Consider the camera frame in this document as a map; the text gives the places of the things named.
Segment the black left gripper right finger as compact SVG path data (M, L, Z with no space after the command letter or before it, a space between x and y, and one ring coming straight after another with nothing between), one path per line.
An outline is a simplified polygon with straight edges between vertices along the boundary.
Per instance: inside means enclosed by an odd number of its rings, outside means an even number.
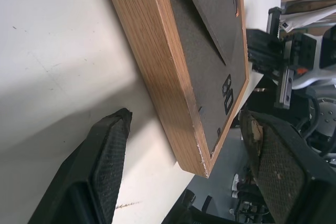
M276 224L336 224L336 171L288 122L242 110L250 169Z

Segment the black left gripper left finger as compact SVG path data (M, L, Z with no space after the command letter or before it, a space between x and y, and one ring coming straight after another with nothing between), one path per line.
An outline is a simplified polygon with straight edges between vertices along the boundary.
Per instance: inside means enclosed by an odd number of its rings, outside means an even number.
M28 224L112 224L132 112L95 123L63 161Z

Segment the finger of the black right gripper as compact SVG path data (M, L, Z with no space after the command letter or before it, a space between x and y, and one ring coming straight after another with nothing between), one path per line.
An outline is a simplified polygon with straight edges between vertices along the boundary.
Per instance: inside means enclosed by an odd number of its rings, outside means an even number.
M259 29L247 29L248 61L259 73L279 71L283 64L283 43Z

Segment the wooden picture frame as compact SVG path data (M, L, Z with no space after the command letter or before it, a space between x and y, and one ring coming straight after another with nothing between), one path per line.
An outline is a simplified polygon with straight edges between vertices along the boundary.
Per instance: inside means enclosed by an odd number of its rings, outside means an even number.
M249 82L244 0L112 0L182 170L208 177Z

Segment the white crumpled sheet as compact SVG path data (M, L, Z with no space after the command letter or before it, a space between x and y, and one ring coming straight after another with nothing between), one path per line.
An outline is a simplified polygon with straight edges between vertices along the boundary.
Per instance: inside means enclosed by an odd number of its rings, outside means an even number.
M280 28L284 29L287 33L290 31L302 28L323 19L333 13L336 13L336 5L325 7L318 10L309 12L294 13L294 14L281 14L280 15Z

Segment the silver robot body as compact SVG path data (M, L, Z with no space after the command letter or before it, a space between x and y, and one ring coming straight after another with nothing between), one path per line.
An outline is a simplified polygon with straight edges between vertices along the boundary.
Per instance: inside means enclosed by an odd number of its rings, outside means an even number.
M336 159L336 98L318 98L319 124L313 133L317 152L328 151L327 158Z

